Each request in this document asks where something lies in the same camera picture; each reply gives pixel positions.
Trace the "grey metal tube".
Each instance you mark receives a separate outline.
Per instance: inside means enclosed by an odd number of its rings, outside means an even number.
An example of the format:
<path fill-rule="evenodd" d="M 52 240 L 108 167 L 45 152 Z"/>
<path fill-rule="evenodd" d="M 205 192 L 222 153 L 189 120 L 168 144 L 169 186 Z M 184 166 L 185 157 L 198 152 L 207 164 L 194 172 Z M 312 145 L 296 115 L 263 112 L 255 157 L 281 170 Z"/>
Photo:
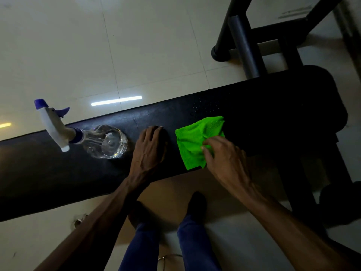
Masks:
<path fill-rule="evenodd" d="M 267 75 L 259 47 L 252 36 L 250 23 L 245 14 L 228 18 L 228 27 L 239 53 L 247 79 Z"/>

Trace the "person's left hand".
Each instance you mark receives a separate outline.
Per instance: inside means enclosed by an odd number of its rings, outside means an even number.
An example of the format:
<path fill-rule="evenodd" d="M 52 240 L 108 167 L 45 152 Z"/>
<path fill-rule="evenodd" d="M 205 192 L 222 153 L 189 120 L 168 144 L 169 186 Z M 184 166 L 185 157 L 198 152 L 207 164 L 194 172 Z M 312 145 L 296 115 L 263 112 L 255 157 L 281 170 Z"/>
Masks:
<path fill-rule="evenodd" d="M 165 158 L 167 145 L 158 142 L 139 144 L 139 137 L 133 151 L 129 180 L 137 190 L 144 190 L 151 182 L 153 174 Z"/>

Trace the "person's right forearm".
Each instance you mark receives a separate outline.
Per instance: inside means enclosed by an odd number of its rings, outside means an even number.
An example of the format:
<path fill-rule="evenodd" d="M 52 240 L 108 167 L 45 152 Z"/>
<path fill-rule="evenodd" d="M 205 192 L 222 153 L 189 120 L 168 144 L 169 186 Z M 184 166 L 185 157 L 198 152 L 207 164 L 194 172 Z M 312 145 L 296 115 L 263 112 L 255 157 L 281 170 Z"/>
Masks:
<path fill-rule="evenodd" d="M 241 192 L 239 200 L 269 233 L 296 271 L 359 271 L 344 253 L 254 184 Z"/>

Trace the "person's right hand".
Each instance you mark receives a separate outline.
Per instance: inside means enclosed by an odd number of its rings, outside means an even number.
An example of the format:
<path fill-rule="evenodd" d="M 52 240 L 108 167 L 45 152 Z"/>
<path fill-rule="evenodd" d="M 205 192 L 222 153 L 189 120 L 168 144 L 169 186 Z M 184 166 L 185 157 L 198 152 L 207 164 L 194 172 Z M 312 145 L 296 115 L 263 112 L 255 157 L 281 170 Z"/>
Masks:
<path fill-rule="evenodd" d="M 209 171 L 230 194 L 240 201 L 254 196 L 257 189 L 249 176 L 243 150 L 222 136 L 206 139 L 203 146 L 214 148 L 216 168 Z"/>

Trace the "black sock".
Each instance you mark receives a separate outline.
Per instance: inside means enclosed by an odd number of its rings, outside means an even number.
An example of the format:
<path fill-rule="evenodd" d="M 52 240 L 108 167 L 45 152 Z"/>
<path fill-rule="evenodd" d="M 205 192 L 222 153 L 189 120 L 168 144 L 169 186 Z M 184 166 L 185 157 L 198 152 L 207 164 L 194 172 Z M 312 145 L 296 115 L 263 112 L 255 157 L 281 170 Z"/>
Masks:
<path fill-rule="evenodd" d="M 207 211 L 207 201 L 199 191 L 193 193 L 187 207 L 186 217 L 195 221 L 198 224 L 203 224 L 205 221 Z"/>
<path fill-rule="evenodd" d="M 128 219 L 135 230 L 139 227 L 153 227 L 153 221 L 147 208 L 140 201 L 136 201 L 131 208 Z"/>

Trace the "black metal bench frame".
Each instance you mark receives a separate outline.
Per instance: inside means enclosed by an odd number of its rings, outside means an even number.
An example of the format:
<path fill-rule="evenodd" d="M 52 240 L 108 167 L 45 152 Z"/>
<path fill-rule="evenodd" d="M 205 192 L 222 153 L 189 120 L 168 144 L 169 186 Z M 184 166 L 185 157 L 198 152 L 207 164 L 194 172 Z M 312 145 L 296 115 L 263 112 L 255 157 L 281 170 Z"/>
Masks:
<path fill-rule="evenodd" d="M 297 49 L 340 2 L 320 0 L 303 18 L 251 28 L 267 75 L 237 84 L 244 123 L 228 123 L 227 131 L 246 152 L 272 156 L 296 217 L 343 252 L 361 257 L 326 232 L 361 219 L 361 182 L 351 180 L 337 146 L 336 133 L 346 127 L 349 113 L 332 75 L 304 65 Z M 211 50 L 214 60 L 228 61 L 237 50 L 228 18 L 246 15 L 250 3 L 231 0 Z"/>

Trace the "clear spray bottle purple nozzle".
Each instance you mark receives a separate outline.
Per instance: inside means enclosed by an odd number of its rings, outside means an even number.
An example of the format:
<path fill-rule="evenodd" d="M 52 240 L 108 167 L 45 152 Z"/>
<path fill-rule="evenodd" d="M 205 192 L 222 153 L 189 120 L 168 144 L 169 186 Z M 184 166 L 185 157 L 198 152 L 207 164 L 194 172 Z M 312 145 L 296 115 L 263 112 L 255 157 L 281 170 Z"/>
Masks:
<path fill-rule="evenodd" d="M 41 121 L 62 152 L 70 150 L 70 144 L 82 145 L 93 158 L 120 158 L 128 148 L 127 136 L 116 127 L 99 125 L 90 130 L 66 126 L 62 118 L 70 108 L 54 109 L 44 99 L 35 99 L 34 105 L 39 112 Z"/>

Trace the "small metal floor fitting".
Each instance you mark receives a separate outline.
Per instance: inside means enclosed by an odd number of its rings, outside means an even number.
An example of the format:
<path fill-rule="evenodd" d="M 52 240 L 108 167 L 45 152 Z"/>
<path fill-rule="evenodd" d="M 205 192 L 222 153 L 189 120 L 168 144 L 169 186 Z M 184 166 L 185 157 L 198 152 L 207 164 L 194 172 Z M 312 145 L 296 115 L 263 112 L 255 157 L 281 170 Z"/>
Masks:
<path fill-rule="evenodd" d="M 88 217 L 88 214 L 83 214 L 83 215 L 76 216 L 74 218 L 74 221 L 73 221 L 74 228 L 76 228 L 77 226 L 82 224 L 86 217 Z"/>

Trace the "person's left forearm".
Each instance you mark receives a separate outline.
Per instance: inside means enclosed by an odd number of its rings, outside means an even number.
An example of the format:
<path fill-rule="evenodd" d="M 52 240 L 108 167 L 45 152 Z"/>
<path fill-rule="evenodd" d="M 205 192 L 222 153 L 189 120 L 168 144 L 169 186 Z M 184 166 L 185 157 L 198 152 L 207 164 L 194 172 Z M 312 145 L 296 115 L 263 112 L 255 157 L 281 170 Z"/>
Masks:
<path fill-rule="evenodd" d="M 103 271 L 147 177 L 129 176 L 34 271 Z"/>

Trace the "black padded bench seat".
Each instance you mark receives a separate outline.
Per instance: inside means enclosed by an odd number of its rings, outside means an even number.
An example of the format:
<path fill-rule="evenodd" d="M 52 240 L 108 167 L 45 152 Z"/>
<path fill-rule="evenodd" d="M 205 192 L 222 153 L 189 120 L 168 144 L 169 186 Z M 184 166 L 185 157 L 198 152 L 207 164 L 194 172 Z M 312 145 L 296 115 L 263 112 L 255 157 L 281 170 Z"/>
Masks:
<path fill-rule="evenodd" d="M 217 116 L 226 138 L 249 155 L 335 142 L 348 121 L 332 75 L 306 65 L 69 126 L 109 124 L 131 141 L 148 126 L 163 126 L 169 142 L 157 181 L 187 172 L 175 130 Z M 130 160 L 95 159 L 78 145 L 63 153 L 46 131 L 1 141 L 0 222 L 109 194 L 128 175 Z"/>

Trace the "blue trousers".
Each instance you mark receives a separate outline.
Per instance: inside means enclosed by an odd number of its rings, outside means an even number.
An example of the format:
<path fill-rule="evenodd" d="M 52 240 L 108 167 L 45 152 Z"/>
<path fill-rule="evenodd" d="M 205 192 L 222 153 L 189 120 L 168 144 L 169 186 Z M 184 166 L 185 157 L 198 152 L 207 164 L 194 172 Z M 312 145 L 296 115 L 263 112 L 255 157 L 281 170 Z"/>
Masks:
<path fill-rule="evenodd" d="M 185 271 L 222 271 L 202 224 L 186 215 L 177 236 Z M 159 242 L 158 230 L 150 220 L 139 223 L 119 271 L 157 271 Z"/>

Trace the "green microfibre cloth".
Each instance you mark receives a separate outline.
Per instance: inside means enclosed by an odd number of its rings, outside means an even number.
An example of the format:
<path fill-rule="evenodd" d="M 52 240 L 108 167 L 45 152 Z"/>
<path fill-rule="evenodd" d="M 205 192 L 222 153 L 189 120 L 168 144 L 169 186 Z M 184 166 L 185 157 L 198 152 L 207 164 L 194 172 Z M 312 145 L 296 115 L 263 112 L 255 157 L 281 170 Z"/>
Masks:
<path fill-rule="evenodd" d="M 206 117 L 175 130 L 179 152 L 187 170 L 206 166 L 201 149 L 203 142 L 213 136 L 224 136 L 223 124 L 222 116 Z"/>

